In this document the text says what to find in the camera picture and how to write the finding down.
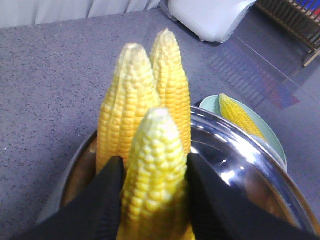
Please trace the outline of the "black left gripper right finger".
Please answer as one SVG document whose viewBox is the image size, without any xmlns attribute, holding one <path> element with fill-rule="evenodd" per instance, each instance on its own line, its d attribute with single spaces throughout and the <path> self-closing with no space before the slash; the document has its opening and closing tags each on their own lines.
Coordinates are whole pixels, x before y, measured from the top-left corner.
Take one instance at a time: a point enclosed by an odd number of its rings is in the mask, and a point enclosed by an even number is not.
<svg viewBox="0 0 320 240">
<path fill-rule="evenodd" d="M 228 186 L 199 154 L 187 156 L 190 220 L 197 240 L 316 240 Z"/>
</svg>

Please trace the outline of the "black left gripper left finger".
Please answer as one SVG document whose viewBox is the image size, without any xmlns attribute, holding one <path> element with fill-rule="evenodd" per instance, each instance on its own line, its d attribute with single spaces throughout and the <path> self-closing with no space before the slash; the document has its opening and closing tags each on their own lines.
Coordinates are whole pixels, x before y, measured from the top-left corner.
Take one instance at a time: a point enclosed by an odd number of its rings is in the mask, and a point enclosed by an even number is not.
<svg viewBox="0 0 320 240">
<path fill-rule="evenodd" d="M 121 221 L 124 164 L 112 157 L 73 201 L 18 240 L 115 240 Z"/>
</svg>

